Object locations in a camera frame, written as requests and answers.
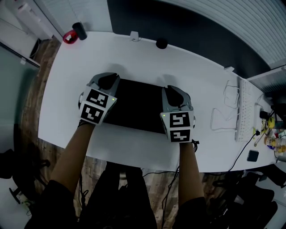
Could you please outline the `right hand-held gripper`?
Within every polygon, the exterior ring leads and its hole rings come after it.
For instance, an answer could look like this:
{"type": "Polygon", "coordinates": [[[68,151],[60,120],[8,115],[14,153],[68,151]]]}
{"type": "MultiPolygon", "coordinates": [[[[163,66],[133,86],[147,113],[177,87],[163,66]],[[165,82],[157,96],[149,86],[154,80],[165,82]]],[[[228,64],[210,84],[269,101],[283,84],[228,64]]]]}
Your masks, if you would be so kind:
{"type": "Polygon", "coordinates": [[[168,89],[169,99],[166,88],[162,88],[163,112],[160,113],[165,134],[172,143],[191,142],[196,118],[190,96],[172,85],[169,85],[168,89]]]}

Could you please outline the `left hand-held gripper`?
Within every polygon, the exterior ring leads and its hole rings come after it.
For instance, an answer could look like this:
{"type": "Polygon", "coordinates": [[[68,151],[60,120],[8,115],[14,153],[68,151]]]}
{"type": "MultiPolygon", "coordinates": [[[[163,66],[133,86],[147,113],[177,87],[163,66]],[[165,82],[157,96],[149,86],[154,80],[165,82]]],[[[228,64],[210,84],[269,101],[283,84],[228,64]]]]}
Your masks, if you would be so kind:
{"type": "Polygon", "coordinates": [[[106,88],[107,94],[91,86],[86,86],[85,91],[79,96],[80,120],[101,125],[117,102],[112,95],[116,94],[119,82],[120,76],[117,73],[95,75],[90,84],[95,83],[99,88],[106,88]]]}

